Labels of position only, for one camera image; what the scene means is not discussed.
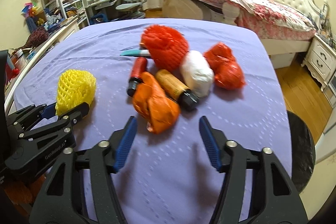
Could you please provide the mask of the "yellow foam fruit net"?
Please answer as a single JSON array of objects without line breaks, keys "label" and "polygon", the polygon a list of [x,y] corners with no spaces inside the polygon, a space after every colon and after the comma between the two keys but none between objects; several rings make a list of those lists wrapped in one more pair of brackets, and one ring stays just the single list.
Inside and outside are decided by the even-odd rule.
[{"label": "yellow foam fruit net", "polygon": [[61,116],[85,102],[89,106],[95,98],[96,78],[88,71],[69,69],[61,74],[56,93],[56,115]]}]

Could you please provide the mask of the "red cylindrical bottle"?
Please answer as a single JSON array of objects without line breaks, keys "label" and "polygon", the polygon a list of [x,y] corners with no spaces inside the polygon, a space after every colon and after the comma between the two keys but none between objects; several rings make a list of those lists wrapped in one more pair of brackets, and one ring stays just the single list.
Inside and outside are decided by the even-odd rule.
[{"label": "red cylindrical bottle", "polygon": [[146,70],[147,70],[147,59],[145,57],[136,58],[128,80],[128,86],[126,90],[128,96],[130,97],[134,96],[138,85],[142,83],[141,75]]}]

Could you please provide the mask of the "orange plastic bag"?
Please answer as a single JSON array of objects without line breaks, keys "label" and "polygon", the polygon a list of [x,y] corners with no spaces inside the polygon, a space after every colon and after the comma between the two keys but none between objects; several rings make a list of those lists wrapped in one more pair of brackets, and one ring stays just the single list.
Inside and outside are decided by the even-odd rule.
[{"label": "orange plastic bag", "polygon": [[173,127],[180,114],[179,105],[166,96],[165,91],[149,72],[143,72],[132,103],[134,109],[147,121],[147,130],[161,134]]}]

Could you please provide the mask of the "brown cylindrical bottle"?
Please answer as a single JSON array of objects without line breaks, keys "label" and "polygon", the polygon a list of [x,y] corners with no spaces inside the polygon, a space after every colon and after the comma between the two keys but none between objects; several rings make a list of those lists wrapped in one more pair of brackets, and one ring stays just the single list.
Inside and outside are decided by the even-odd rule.
[{"label": "brown cylindrical bottle", "polygon": [[199,98],[187,87],[182,81],[176,78],[166,69],[161,69],[155,74],[155,78],[161,85],[163,90],[173,99],[179,106],[186,111],[193,111],[198,103]]}]

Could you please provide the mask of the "red foam fruit net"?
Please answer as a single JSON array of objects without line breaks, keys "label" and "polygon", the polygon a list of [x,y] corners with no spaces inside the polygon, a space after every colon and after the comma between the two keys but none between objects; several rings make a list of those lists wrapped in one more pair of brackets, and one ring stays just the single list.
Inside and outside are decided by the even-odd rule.
[{"label": "red foam fruit net", "polygon": [[173,72],[179,68],[189,52],[189,44],[175,28],[154,24],[141,35],[141,43],[149,51],[158,69]]}]

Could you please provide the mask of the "red plastic bag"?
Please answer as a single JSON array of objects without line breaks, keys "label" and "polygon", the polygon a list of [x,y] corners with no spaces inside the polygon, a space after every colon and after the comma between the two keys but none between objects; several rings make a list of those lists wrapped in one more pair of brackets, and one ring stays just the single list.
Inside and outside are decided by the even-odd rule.
[{"label": "red plastic bag", "polygon": [[214,72],[215,85],[226,89],[241,89],[245,85],[243,70],[237,63],[230,47],[218,42],[203,53],[210,68]]}]

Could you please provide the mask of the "white bundle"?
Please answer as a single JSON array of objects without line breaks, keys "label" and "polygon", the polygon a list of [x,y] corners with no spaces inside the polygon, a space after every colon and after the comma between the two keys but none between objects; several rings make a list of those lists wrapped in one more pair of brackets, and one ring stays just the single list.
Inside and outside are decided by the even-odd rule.
[{"label": "white bundle", "polygon": [[185,84],[197,97],[208,96],[214,82],[214,72],[199,51],[189,51],[179,69]]}]

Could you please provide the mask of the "black trash bin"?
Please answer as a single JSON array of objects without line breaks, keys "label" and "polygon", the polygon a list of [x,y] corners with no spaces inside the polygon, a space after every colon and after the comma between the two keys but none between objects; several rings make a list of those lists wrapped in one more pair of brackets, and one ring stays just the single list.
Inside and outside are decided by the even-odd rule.
[{"label": "black trash bin", "polygon": [[299,193],[310,181],[315,166],[315,144],[307,124],[296,114],[287,111],[292,151],[291,180]]}]

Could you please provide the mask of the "maroon fluffy item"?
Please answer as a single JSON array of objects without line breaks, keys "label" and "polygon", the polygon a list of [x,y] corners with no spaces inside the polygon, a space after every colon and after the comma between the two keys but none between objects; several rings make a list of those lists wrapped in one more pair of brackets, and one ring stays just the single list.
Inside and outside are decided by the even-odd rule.
[{"label": "maroon fluffy item", "polygon": [[39,27],[30,34],[25,45],[22,46],[22,49],[36,48],[48,39],[49,39],[49,33],[45,30],[44,27]]}]

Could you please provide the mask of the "study desk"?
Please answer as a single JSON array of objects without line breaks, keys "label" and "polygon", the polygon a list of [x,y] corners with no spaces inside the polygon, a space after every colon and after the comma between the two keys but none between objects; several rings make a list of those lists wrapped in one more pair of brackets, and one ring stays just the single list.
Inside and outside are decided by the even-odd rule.
[{"label": "study desk", "polygon": [[90,19],[95,15],[94,11],[113,6],[116,2],[118,0],[82,0],[88,25],[91,25]]}]

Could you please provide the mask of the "green desk chair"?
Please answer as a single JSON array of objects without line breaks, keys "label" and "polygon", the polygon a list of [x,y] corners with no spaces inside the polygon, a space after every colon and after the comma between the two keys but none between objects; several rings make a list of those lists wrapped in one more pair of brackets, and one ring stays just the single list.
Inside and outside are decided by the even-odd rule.
[{"label": "green desk chair", "polygon": [[144,19],[142,8],[146,2],[147,0],[122,0],[122,4],[116,6],[116,11],[120,13],[117,20]]}]

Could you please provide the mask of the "white nightstand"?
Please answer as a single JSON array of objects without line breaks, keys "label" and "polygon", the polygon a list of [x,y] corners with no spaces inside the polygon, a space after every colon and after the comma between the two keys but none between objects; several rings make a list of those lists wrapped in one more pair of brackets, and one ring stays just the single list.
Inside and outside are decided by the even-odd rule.
[{"label": "white nightstand", "polygon": [[311,76],[321,84],[323,92],[335,73],[335,50],[315,35],[301,66],[307,67]]}]

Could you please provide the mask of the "floral pink quilt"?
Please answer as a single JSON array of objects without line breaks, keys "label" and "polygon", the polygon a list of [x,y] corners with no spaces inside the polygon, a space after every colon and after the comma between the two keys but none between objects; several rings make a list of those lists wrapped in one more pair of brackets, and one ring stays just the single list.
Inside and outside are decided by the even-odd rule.
[{"label": "floral pink quilt", "polygon": [[261,39],[310,40],[311,19],[272,0],[162,0],[163,16],[234,24]]}]

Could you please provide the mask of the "white bed with headboard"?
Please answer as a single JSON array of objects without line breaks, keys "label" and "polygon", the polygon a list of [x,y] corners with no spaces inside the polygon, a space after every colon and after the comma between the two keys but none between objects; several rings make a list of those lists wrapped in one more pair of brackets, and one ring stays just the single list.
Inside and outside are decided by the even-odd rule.
[{"label": "white bed with headboard", "polygon": [[162,0],[165,18],[206,20],[249,29],[275,69],[306,52],[318,32],[321,10],[313,0]]}]

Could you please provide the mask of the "white bed side rail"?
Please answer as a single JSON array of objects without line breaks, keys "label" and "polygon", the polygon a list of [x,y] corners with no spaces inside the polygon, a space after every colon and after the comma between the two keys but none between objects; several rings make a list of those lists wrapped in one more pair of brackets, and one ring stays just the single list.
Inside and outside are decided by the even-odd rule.
[{"label": "white bed side rail", "polygon": [[21,81],[25,78],[26,74],[39,62],[39,60],[50,51],[53,46],[57,43],[62,42],[70,35],[74,34],[79,30],[79,25],[77,23],[78,16],[73,16],[66,20],[66,24],[55,31],[48,40],[42,43],[40,46],[34,49],[34,56],[28,61],[27,65],[22,69],[22,71],[11,80],[9,87],[5,92],[5,114],[11,114],[16,111],[14,104],[14,93],[15,89],[21,83]]}]

